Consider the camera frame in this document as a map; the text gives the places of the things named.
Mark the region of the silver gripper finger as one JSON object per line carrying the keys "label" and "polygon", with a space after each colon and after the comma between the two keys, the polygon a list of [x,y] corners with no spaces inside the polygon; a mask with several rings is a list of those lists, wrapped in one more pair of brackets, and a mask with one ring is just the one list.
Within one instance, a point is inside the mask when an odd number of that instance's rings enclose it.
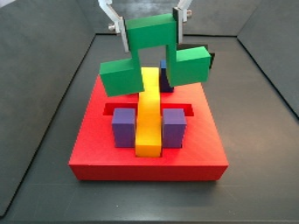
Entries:
{"label": "silver gripper finger", "polygon": [[100,9],[105,12],[108,18],[113,22],[113,24],[108,26],[108,29],[121,36],[124,50],[128,53],[129,47],[127,41],[125,20],[117,15],[116,11],[112,8],[112,0],[97,0],[97,4]]}
{"label": "silver gripper finger", "polygon": [[176,43],[183,42],[183,25],[187,23],[188,18],[192,16],[189,10],[192,0],[180,0],[177,5],[172,8],[172,17],[176,21]]}

